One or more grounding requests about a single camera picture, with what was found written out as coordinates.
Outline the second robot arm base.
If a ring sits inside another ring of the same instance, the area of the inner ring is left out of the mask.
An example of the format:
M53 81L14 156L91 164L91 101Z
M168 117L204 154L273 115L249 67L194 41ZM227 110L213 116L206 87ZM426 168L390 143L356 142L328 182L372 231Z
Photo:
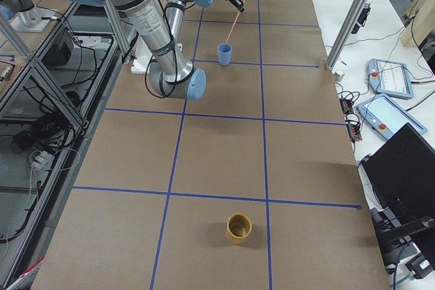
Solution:
M18 32L42 33L51 21L58 21L56 10L37 7L33 0L1 0L1 16Z

